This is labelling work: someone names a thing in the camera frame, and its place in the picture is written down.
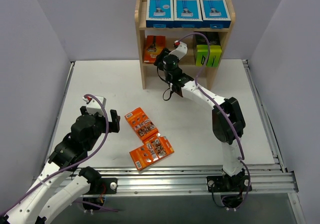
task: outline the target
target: blue box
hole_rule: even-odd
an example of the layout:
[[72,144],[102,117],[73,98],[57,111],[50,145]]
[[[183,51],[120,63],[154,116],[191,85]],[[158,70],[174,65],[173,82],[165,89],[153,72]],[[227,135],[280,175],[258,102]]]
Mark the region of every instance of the blue box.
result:
[[200,0],[204,28],[229,28],[231,18],[226,0]]
[[145,25],[147,28],[173,28],[173,0],[147,0]]
[[199,0],[173,0],[175,28],[201,28],[202,16]]

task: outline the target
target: orange package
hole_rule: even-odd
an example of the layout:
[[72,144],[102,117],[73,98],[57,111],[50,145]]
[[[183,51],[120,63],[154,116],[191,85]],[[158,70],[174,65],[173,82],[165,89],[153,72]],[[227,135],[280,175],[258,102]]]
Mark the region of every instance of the orange package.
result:
[[157,56],[166,47],[166,37],[162,35],[148,35],[146,37],[143,61],[145,63],[155,63]]
[[130,156],[138,171],[160,161],[174,153],[169,141],[165,136],[153,136],[144,145],[130,151]]
[[125,119],[141,141],[158,133],[158,129],[140,107],[125,115]]

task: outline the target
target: table surface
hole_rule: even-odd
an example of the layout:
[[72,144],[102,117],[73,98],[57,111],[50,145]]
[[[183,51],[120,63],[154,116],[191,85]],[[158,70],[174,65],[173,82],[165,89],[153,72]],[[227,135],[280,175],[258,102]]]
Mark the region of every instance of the table surface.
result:
[[[104,96],[106,111],[117,110],[120,132],[110,133],[101,150],[80,167],[134,167],[129,152],[140,147],[124,115],[141,107],[159,132],[168,138],[174,153],[155,163],[153,167],[220,166],[223,164],[222,144],[212,131],[211,112],[195,102],[174,94],[163,101],[168,86],[157,76],[147,78],[147,89],[142,89],[138,60],[77,61],[62,107],[51,153],[71,125],[80,116],[79,108],[85,103],[84,94]],[[221,61],[211,90],[219,96],[235,97],[246,122],[242,146],[247,164],[274,164],[272,152],[240,59]],[[100,137],[94,149],[100,144]]]

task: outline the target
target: purple cable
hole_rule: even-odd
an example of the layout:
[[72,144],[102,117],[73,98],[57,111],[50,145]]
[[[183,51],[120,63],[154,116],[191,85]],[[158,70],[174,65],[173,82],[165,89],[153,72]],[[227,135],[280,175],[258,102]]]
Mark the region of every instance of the purple cable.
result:
[[[248,186],[247,186],[247,189],[246,189],[246,192],[245,192],[245,195],[244,195],[244,198],[243,198],[242,202],[237,207],[235,207],[235,209],[239,209],[244,204],[244,202],[246,201],[246,199],[248,197],[249,188],[250,188],[250,185],[251,185],[251,175],[250,175],[250,172],[249,172],[249,168],[241,159],[239,161],[242,163],[242,165],[246,169],[246,172],[248,173]],[[233,195],[226,195],[226,196],[222,197],[222,199],[221,199],[222,203],[224,203],[224,199],[225,198],[228,198],[230,196],[233,196]]]
[[234,128],[234,125],[231,123],[230,119],[228,118],[227,114],[224,112],[224,110],[221,108],[221,106],[211,97],[209,96],[204,90],[202,90],[202,88],[200,86],[198,86],[198,77],[200,76],[201,72],[203,71],[203,69],[207,66],[207,62],[208,62],[208,59],[209,59],[209,55],[210,55],[210,43],[209,43],[209,40],[208,38],[203,35],[202,33],[199,33],[199,32],[193,32],[193,33],[189,33],[188,35],[185,35],[184,37],[180,38],[179,39],[179,42],[181,42],[183,39],[185,39],[186,37],[189,37],[189,36],[192,36],[192,35],[199,35],[199,36],[202,36],[205,41],[206,41],[206,44],[207,44],[207,47],[208,47],[208,54],[206,56],[206,59],[202,65],[202,67],[200,68],[199,72],[196,74],[195,76],[195,79],[194,79],[194,82],[195,82],[195,85],[197,86],[197,88],[199,89],[200,92],[202,92],[202,94],[204,96],[206,96],[210,101],[212,101],[214,103],[214,105],[218,108],[218,110],[222,113],[223,117],[225,118],[225,120],[228,122],[231,130],[232,130],[232,133],[236,139],[236,142],[238,143],[238,146],[239,146],[239,149],[240,149],[240,153],[241,153],[241,159],[244,160],[245,159],[245,154],[244,154],[244,150],[242,148],[242,145],[241,145],[241,141],[240,141],[240,138],[237,134],[237,131],[236,129]]
[[112,209],[112,208],[104,207],[104,206],[97,205],[97,204],[94,204],[94,203],[91,203],[91,202],[88,202],[88,201],[83,201],[83,200],[75,200],[74,203],[88,204],[88,205],[93,206],[93,207],[96,207],[96,208],[101,208],[101,209],[103,209],[104,211],[107,211],[107,212],[117,213],[117,212],[119,211],[119,210],[117,210],[117,209]]
[[[83,160],[80,160],[72,165],[69,165],[63,169],[60,169],[54,173],[52,173],[51,175],[49,175],[48,177],[46,177],[45,179],[42,180],[43,183],[45,183],[46,181],[48,181],[49,179],[53,178],[55,175],[59,174],[59,173],[63,173],[64,171],[68,171],[70,170],[71,168],[73,167],[76,167],[78,165],[80,165],[81,163],[84,163],[85,161],[89,160],[90,158],[92,158],[101,148],[102,146],[104,145],[106,139],[107,139],[107,136],[108,136],[108,132],[109,132],[109,120],[108,120],[108,115],[107,115],[107,112],[106,112],[106,109],[104,108],[104,105],[98,100],[98,98],[96,98],[94,95],[91,95],[91,94],[85,94],[84,95],[85,98],[87,97],[90,97],[92,99],[94,99],[98,104],[99,106],[101,107],[102,109],[102,112],[104,114],[104,117],[105,117],[105,122],[106,122],[106,129],[105,129],[105,135],[103,137],[103,140],[101,142],[101,144],[98,146],[98,148],[91,153],[91,155],[89,155],[88,157],[86,157],[85,159]],[[15,204],[13,204],[10,208],[8,208],[7,210],[5,210],[4,212],[0,213],[0,217],[3,217],[7,212],[9,212],[12,208],[14,208],[16,205],[18,205],[23,199],[25,199],[27,196],[29,196],[32,192],[34,192],[38,187],[40,187],[42,185],[42,182],[38,183],[37,185],[35,185],[32,189],[30,189],[26,194],[24,194]]]

